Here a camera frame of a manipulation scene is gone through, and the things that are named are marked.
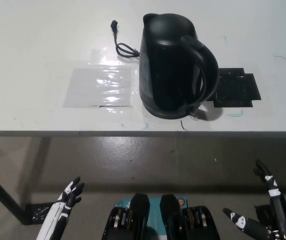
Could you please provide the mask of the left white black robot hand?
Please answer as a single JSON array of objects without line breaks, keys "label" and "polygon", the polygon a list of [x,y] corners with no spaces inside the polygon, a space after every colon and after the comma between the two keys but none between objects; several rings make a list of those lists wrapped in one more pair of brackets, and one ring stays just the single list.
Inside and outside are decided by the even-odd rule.
[{"label": "left white black robot hand", "polygon": [[83,192],[85,183],[80,180],[79,176],[72,180],[51,206],[36,240],[62,238],[73,207],[82,200],[80,194]]}]

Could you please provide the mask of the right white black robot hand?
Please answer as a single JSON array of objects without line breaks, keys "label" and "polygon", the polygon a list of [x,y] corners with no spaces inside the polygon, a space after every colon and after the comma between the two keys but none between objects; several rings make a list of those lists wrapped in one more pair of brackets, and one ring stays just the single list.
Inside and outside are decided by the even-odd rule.
[{"label": "right white black robot hand", "polygon": [[271,226],[264,226],[260,222],[238,214],[229,208],[224,208],[222,211],[242,233],[250,236],[254,240],[286,240],[285,197],[274,176],[264,163],[257,159],[255,165],[256,168],[253,169],[253,172],[260,177],[267,187],[273,224]]}]

